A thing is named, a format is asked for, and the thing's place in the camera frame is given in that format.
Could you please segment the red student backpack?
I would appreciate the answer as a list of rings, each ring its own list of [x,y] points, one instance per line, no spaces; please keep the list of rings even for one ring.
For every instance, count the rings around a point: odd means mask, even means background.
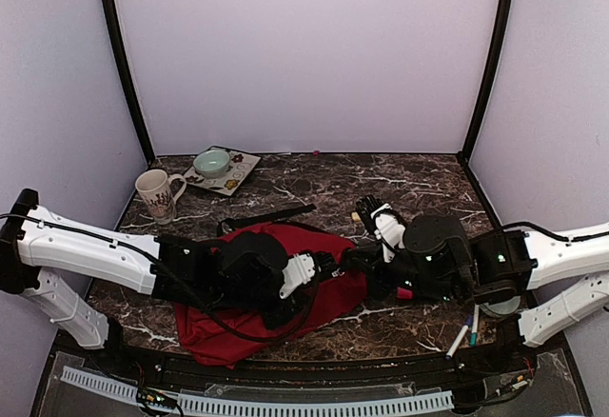
[[[367,295],[346,260],[356,245],[293,221],[314,206],[225,219],[198,245],[186,278],[196,297],[174,306],[182,348],[206,366],[232,367],[285,338],[348,313]]]

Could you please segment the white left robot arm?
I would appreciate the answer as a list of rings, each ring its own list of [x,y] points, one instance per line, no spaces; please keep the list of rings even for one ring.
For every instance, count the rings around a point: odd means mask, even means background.
[[[80,224],[40,206],[34,189],[23,189],[1,218],[2,291],[31,300],[81,348],[97,350],[114,375],[134,367],[121,325],[89,306],[59,271],[197,308],[238,338],[266,344],[305,325],[322,281],[340,269],[329,252],[289,253],[267,233],[192,241]]]

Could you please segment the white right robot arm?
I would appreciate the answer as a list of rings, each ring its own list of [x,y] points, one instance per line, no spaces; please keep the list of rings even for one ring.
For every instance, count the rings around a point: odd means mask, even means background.
[[[486,365],[504,373],[555,334],[608,304],[608,227],[555,233],[530,222],[468,238],[459,218],[422,215],[405,222],[376,197],[356,211],[374,241],[344,253],[382,298],[405,289],[427,300],[471,301],[499,318]]]

